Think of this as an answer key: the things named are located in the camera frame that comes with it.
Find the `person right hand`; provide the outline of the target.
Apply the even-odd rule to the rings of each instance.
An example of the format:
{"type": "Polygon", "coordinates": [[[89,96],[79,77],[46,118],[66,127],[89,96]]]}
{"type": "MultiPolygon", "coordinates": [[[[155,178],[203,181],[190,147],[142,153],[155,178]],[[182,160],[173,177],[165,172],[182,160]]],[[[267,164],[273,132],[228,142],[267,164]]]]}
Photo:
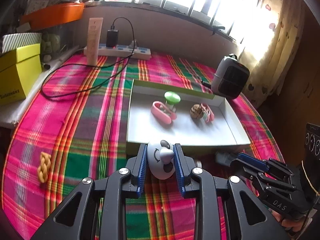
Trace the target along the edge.
{"type": "Polygon", "coordinates": [[[300,220],[290,220],[288,218],[283,218],[281,214],[276,211],[271,210],[274,218],[285,228],[291,228],[294,233],[298,233],[307,228],[312,222],[312,218],[302,218],[300,220]]]}

